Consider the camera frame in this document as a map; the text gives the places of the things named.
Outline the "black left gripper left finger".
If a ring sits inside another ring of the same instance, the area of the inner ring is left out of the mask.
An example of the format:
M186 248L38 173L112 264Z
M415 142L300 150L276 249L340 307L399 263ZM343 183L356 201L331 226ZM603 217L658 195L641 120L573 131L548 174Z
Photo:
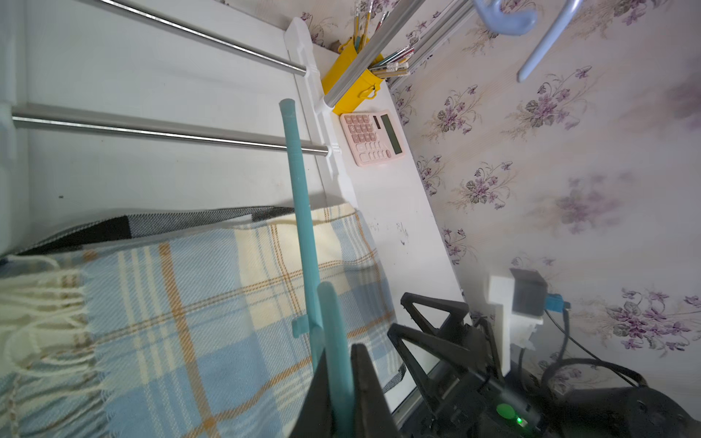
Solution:
M290 438L331 438L333 433L328 367L323 353Z

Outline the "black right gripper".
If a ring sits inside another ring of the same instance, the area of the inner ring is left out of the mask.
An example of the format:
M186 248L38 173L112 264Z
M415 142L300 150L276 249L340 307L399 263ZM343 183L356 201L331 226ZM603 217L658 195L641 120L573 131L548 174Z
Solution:
M388 338L415 388L392 417L403 437L542 437L539 403L502 372L496 335L464 302L412 293L401 304L416 324Z

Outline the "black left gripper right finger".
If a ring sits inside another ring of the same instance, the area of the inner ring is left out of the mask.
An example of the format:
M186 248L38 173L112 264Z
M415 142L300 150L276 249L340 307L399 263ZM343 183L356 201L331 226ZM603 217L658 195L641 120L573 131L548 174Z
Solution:
M352 345L350 360L355 389L354 436L399 437L367 348L363 344Z

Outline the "teal plastic clothes hanger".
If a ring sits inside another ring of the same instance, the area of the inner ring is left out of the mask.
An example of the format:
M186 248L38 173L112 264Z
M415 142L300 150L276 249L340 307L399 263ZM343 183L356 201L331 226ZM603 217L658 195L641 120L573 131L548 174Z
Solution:
M354 436L355 390L351 357L345 339L344 321L338 295L329 282L319 277L310 197L307 186L296 102L279 102L285 133L288 167L296 215L299 250L304 279L307 325L310 335L312 366L327 367L330 404L338 437Z

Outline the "blue cream plaid scarf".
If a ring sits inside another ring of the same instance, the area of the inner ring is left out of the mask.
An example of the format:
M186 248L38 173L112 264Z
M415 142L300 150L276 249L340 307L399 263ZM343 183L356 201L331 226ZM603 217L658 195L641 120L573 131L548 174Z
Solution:
M103 222L1 260L5 437L287 437L313 377L294 212Z

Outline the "light blue plastic clothes hanger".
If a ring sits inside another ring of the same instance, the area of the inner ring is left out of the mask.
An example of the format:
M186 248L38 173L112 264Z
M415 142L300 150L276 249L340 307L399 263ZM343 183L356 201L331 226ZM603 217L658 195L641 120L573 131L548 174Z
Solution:
M524 82L542 62L580 10L582 4L582 0L567 0L564 3L562 10L548 31L518 71L517 80L519 83ZM538 14L534 10L522 10L511 14L504 13L501 10L500 1L486 2L475 0L473 6L486 28L490 32L503 36L524 36L531 32L538 21Z

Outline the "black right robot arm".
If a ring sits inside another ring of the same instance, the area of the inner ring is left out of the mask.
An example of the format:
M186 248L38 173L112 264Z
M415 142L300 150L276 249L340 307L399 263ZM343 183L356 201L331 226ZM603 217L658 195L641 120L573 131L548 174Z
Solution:
M404 437L697 437L700 423L637 372L604 361L567 359L537 383L504 374L491 324L468 325L464 302L412 293L401 304L416 328L388 338L416 388L394 411ZM551 380L574 365L622 374L633 385L556 394Z

